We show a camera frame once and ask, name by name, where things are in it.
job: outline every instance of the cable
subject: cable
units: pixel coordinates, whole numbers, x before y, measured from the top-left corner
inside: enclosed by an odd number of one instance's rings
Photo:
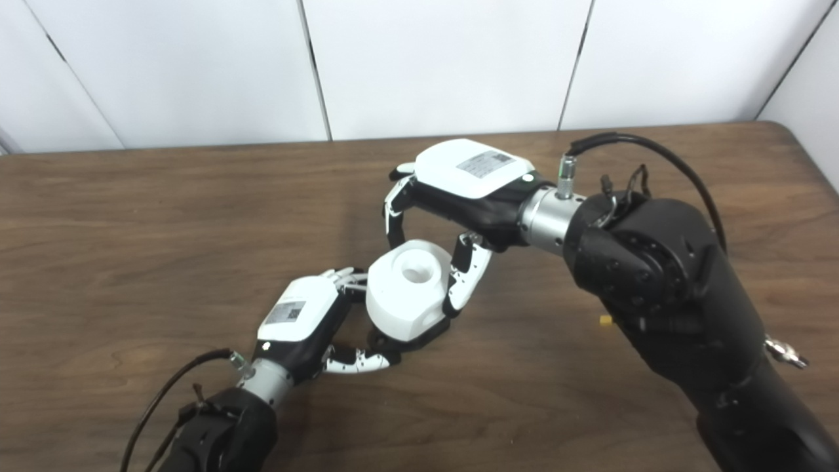
[[[155,395],[152,401],[149,403],[149,406],[146,407],[146,411],[143,412],[143,415],[137,422],[137,426],[134,428],[134,432],[131,433],[131,438],[128,439],[128,444],[125,446],[125,452],[122,454],[122,462],[119,466],[120,472],[128,472],[128,463],[131,461],[131,452],[134,450],[134,444],[137,443],[137,439],[140,437],[140,433],[143,431],[143,427],[146,426],[146,423],[152,416],[154,409],[157,408],[157,405],[160,403],[161,400],[163,400],[163,397],[166,395],[166,392],[168,392],[169,389],[172,388],[172,385],[174,385],[175,382],[177,382],[181,377],[183,377],[190,370],[193,370],[195,367],[214,359],[228,359],[232,354],[233,351],[230,349],[215,349],[210,352],[204,353],[191,360],[185,366],[181,367],[180,370],[175,372],[175,375],[172,375],[172,378],[166,381],[166,383],[163,385],[163,388],[160,389],[157,395]]]
[[[170,430],[169,433],[166,434],[166,438],[164,438],[163,442],[160,443],[158,446],[158,450],[154,452],[154,456],[152,456],[152,460],[149,462],[149,465],[146,466],[145,472],[152,472],[154,469],[154,465],[158,463],[160,458],[163,457],[163,454],[166,454],[166,449],[169,448],[169,445],[172,444],[172,439],[175,439],[175,434],[178,432],[178,425],[175,424]]]
[[[687,177],[688,180],[690,180],[690,183],[692,183],[693,186],[696,187],[696,191],[699,192],[699,196],[702,197],[702,202],[705,203],[705,208],[708,210],[708,216],[711,217],[711,223],[713,223],[714,225],[714,231],[717,233],[717,240],[719,240],[722,252],[727,253],[725,230],[722,227],[722,219],[720,218],[720,213],[717,211],[717,205],[714,203],[714,199],[711,197],[711,193],[708,191],[707,187],[705,187],[705,183],[696,174],[696,172],[694,172],[694,170],[691,169],[691,167],[687,165],[687,163],[685,163],[673,151],[665,148],[661,144],[656,143],[652,139],[647,139],[641,136],[637,136],[635,134],[612,132],[595,134],[594,136],[589,136],[588,138],[574,141],[571,143],[571,148],[568,149],[568,152],[566,152],[565,154],[569,156],[577,156],[588,151],[589,149],[603,146],[605,144],[615,143],[631,143],[650,149],[653,152],[659,154],[661,157],[667,159],[667,161],[669,161],[673,166],[675,166],[676,169],[678,169],[682,174],[684,174],[685,177]]]

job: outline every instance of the white wall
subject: white wall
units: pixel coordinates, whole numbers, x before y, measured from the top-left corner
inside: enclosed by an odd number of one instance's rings
[[[0,143],[9,152],[121,149],[23,0],[0,2]]]
[[[590,0],[305,0],[335,139],[552,130]]]
[[[839,188],[839,9],[833,8],[759,119],[785,125]]]
[[[326,139],[294,0],[29,0],[128,148]]]
[[[831,0],[595,0],[562,129],[752,120]]]
[[[753,119],[831,2],[27,1],[0,3],[14,152]]]

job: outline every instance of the label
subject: label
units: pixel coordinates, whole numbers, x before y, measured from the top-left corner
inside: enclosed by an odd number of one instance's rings
[[[513,161],[515,159],[512,157],[497,151],[484,151],[475,157],[464,160],[457,165],[457,168],[482,179]]]
[[[294,323],[305,306],[306,302],[277,303],[265,318],[265,324]]]

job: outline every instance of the silver metal connector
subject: silver metal connector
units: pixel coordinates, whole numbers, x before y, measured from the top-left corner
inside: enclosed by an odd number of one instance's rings
[[[556,181],[556,197],[560,200],[570,200],[574,197],[575,173],[576,156],[562,155],[562,159],[560,159],[560,175]]]
[[[256,373],[251,363],[236,351],[230,354],[229,360],[233,364],[233,369],[236,369],[236,372],[242,376],[243,380],[250,379]]]
[[[792,346],[778,339],[772,339],[768,334],[766,335],[766,340],[763,342],[763,346],[778,362],[792,364],[799,369],[804,369],[810,365],[810,362],[804,356],[798,354],[798,351],[793,349]]]

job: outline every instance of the cable connector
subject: cable connector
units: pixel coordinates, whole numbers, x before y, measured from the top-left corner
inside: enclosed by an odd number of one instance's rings
[[[251,363],[236,351],[233,351],[233,354],[230,354],[230,357],[227,359],[230,360],[233,369],[236,369],[236,372],[242,376],[242,380],[250,379],[257,372]]]

